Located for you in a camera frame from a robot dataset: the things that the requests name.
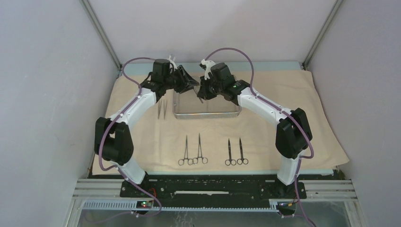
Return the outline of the metal surgical scissors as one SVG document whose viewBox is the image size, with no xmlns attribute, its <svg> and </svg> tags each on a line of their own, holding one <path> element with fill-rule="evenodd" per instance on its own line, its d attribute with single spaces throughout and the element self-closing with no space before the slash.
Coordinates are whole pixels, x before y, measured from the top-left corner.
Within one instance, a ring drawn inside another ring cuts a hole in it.
<svg viewBox="0 0 401 227">
<path fill-rule="evenodd" d="M 241 138 L 239 138 L 239 150 L 240 150 L 240 158 L 237 159 L 238 165 L 247 165 L 249 164 L 249 160 L 244 157 L 244 150 Z"/>
</svg>

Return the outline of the metal surgical instrument tray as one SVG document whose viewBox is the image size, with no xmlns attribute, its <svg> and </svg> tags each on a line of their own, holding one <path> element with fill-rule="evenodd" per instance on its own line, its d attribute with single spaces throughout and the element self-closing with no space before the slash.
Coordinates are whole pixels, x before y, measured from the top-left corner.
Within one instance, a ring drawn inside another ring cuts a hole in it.
<svg viewBox="0 0 401 227">
<path fill-rule="evenodd" d="M 217 96 L 211 100 L 197 97 L 199 86 L 179 94 L 173 92 L 173 114 L 178 120 L 217 119 L 237 117 L 241 107 Z"/>
</svg>

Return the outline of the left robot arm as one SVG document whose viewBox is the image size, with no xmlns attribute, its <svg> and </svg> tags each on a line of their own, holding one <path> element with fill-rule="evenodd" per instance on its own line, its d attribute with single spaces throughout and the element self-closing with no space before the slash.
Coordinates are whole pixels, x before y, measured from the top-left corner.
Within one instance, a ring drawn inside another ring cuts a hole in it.
<svg viewBox="0 0 401 227">
<path fill-rule="evenodd" d="M 94 152 L 102 171 L 115 168 L 126 181 L 132 182 L 131 191 L 138 197 L 144 197 L 149 192 L 149 183 L 144 181 L 147 173 L 133 157 L 134 143 L 130 130 L 168 90 L 182 94 L 199 83 L 171 58 L 154 59 L 152 71 L 141 83 L 130 77 L 127 79 L 138 86 L 138 91 L 115 114 L 97 119 Z"/>
</svg>

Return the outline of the metal tweezers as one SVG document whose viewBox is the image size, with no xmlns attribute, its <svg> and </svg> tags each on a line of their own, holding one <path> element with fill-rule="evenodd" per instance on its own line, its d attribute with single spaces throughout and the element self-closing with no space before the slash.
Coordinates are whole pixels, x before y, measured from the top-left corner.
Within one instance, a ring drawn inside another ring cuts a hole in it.
<svg viewBox="0 0 401 227">
<path fill-rule="evenodd" d="M 168 109 L 168 101 L 164 100 L 163 101 L 164 120 L 166 119 L 167 109 Z"/>
</svg>

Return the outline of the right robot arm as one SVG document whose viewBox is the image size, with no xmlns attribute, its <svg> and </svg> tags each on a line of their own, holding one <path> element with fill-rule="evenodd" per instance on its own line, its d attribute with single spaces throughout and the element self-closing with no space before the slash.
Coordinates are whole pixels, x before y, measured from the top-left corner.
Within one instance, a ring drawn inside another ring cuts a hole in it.
<svg viewBox="0 0 401 227">
<path fill-rule="evenodd" d="M 281 166 L 275 192 L 282 198 L 291 195 L 299 160 L 312 139 L 305 111 L 301 108 L 291 110 L 271 101 L 257 92 L 250 83 L 237 80 L 223 62 L 203 59 L 200 67 L 205 73 L 200 78 L 199 98 L 211 100 L 221 95 L 225 100 L 254 112 L 276 128 L 275 146 L 281 154 Z"/>
</svg>

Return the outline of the beige cloth wrap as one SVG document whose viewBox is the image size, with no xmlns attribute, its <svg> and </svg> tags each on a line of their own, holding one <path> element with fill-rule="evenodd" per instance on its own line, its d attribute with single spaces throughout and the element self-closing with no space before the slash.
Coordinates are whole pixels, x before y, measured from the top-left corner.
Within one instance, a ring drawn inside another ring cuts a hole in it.
<svg viewBox="0 0 401 227">
<path fill-rule="evenodd" d="M 312 74 L 304 70 L 236 71 L 259 96 L 297 117 L 311 138 L 301 171 L 321 173 L 349 161 L 324 114 Z M 270 174 L 283 159 L 278 147 L 282 130 L 270 116 L 242 108 L 224 117 L 234 103 L 219 95 L 200 101 L 193 89 L 171 87 L 162 97 L 154 87 L 139 89 L 145 76 L 117 79 L 106 116 L 95 123 L 93 174 L 117 165 L 135 174 L 240 175 Z"/>
</svg>

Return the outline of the metal hemostat clamp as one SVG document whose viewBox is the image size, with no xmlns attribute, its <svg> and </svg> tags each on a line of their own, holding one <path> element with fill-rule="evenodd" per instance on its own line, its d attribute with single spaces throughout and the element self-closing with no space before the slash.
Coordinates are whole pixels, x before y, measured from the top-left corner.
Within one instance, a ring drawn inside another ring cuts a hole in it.
<svg viewBox="0 0 401 227">
<path fill-rule="evenodd" d="M 191 166 L 194 164 L 193 159 L 189 158 L 189 152 L 188 152 L 188 136 L 186 135 L 185 137 L 185 148 L 184 148 L 184 156 L 183 158 L 178 160 L 178 165 L 183 166 L 185 163 L 187 165 Z"/>
<path fill-rule="evenodd" d="M 207 164 L 208 162 L 209 162 L 209 160 L 205 156 L 203 156 L 202 145 L 201 145 L 201 135 L 199 133 L 198 134 L 198 153 L 197 153 L 197 156 L 192 159 L 192 163 L 194 165 L 196 165 L 198 163 Z"/>
</svg>

